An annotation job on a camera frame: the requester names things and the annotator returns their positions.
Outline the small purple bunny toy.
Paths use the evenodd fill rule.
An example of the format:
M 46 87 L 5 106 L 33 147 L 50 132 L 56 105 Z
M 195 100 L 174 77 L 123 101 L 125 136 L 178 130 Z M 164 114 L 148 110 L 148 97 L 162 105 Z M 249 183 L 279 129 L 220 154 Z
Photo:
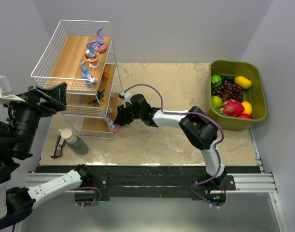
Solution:
M 80 63 L 80 69 L 82 71 L 82 79 L 85 80 L 85 85 L 87 87 L 93 87 L 97 80 L 89 72 L 88 68 L 85 67 L 86 61 Z

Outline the orange dragon toy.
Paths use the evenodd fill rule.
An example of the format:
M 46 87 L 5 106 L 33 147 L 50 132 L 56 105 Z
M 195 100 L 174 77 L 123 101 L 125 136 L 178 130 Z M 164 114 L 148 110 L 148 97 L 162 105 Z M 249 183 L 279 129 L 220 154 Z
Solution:
M 107 80 L 110 77 L 110 73 L 111 73 L 110 66 L 105 65 L 101 79 Z

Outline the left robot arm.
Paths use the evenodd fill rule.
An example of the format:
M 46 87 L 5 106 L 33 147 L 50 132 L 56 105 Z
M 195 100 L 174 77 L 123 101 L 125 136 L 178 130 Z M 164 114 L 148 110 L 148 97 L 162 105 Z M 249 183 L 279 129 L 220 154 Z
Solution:
M 30 188 L 7 189 L 11 174 L 30 153 L 39 121 L 66 110 L 67 84 L 45 89 L 31 86 L 19 95 L 0 91 L 0 104 L 8 109 L 7 123 L 0 121 L 0 230 L 26 219 L 45 201 L 72 189 L 86 188 L 93 180 L 85 165 L 67 174 Z

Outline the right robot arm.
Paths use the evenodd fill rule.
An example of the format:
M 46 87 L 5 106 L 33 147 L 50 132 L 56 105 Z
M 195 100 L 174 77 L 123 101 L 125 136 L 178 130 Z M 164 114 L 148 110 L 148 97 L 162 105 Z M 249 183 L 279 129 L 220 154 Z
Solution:
M 123 104 L 117 107 L 114 124 L 125 126 L 139 119 L 148 127 L 171 127 L 181 129 L 192 146 L 201 151 L 206 165 L 206 174 L 213 184 L 220 186 L 226 177 L 217 145 L 223 141 L 220 126 L 203 111 L 194 106 L 185 111 L 164 111 L 151 107 L 142 94 L 121 92 Z

